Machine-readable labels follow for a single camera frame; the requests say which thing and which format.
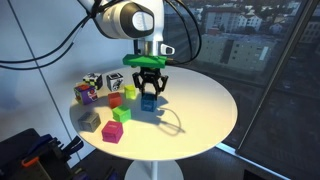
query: wall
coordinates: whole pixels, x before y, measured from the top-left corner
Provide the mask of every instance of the wall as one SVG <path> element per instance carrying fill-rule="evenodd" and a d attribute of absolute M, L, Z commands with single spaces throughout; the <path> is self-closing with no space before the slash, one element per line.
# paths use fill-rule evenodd
<path fill-rule="evenodd" d="M 76 0 L 0 1 L 0 60 L 28 59 L 50 52 L 85 16 Z M 0 68 L 0 141 L 35 128 L 40 135 L 49 133 L 64 144 L 70 142 L 77 135 L 69 118 L 74 85 L 89 72 L 103 73 L 122 67 L 122 57 L 132 51 L 132 41 L 107 39 L 90 20 L 71 50 L 58 62 L 40 70 Z M 62 52 L 37 63 L 46 64 Z M 13 66 L 35 65 L 32 62 Z M 93 149 L 85 144 L 69 165 L 73 166 Z"/>

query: white round table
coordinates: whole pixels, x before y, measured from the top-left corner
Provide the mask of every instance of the white round table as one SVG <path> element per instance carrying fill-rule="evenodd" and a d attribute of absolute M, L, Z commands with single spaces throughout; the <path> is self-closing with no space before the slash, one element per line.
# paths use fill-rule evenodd
<path fill-rule="evenodd" d="M 141 111 L 141 93 L 137 98 L 125 98 L 120 89 L 123 105 L 131 109 L 131 119 L 123 123 L 123 135 L 118 144 L 102 141 L 102 128 L 113 120 L 107 95 L 112 93 L 106 75 L 120 73 L 123 85 L 134 84 L 132 74 L 139 68 L 126 67 L 102 75 L 103 87 L 99 99 L 81 105 L 75 99 L 70 107 L 73 127 L 86 142 L 108 154 L 135 160 L 125 179 L 183 179 L 181 169 L 174 161 L 205 152 L 223 141 L 237 120 L 237 106 L 230 93 L 215 80 L 195 71 L 167 66 L 161 69 L 169 79 L 157 100 L 154 112 Z M 152 84 L 146 90 L 154 93 Z M 77 120 L 85 112 L 96 112 L 101 125 L 94 133 L 81 131 Z"/>

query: blue cube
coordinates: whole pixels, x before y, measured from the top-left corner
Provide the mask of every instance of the blue cube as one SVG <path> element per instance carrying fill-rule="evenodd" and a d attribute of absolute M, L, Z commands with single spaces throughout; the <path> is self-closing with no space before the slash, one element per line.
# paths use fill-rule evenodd
<path fill-rule="evenodd" d="M 141 110 L 153 112 L 157 107 L 156 95 L 145 93 L 141 98 Z"/>

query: colorful block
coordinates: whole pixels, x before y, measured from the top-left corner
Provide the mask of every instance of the colorful block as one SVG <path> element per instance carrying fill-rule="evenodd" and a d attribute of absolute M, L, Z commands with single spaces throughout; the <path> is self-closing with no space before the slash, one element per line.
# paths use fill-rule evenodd
<path fill-rule="evenodd" d="M 122 104 L 120 93 L 115 92 L 108 94 L 108 101 L 111 109 L 120 106 Z"/>
<path fill-rule="evenodd" d="M 80 84 L 74 89 L 76 100 L 83 105 L 90 104 L 98 99 L 97 91 L 94 86 Z"/>
<path fill-rule="evenodd" d="M 82 131 L 94 132 L 101 124 L 98 113 L 86 112 L 78 120 L 80 129 Z"/>
<path fill-rule="evenodd" d="M 118 143 L 123 134 L 122 123 L 108 121 L 107 124 L 102 129 L 103 141 Z"/>
<path fill-rule="evenodd" d="M 141 98 L 141 110 L 153 112 L 157 107 L 156 95 L 145 93 Z"/>
<path fill-rule="evenodd" d="M 123 76 L 120 73 L 113 73 L 107 75 L 107 85 L 110 91 L 117 91 L 123 82 Z"/>
<path fill-rule="evenodd" d="M 127 99 L 136 99 L 136 87 L 134 85 L 124 86 L 124 92 Z"/>
<path fill-rule="evenodd" d="M 100 73 L 88 73 L 83 77 L 83 81 L 90 86 L 94 86 L 96 90 L 102 87 L 102 75 Z"/>
<path fill-rule="evenodd" d="M 112 109 L 112 115 L 114 120 L 124 123 L 127 120 L 131 119 L 131 109 L 124 105 L 121 105 Z"/>

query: table pedestal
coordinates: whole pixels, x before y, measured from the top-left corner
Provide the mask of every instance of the table pedestal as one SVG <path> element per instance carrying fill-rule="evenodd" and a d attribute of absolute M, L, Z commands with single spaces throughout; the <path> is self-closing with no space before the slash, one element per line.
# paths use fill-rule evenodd
<path fill-rule="evenodd" d="M 183 180 L 176 161 L 133 161 L 125 180 Z"/>

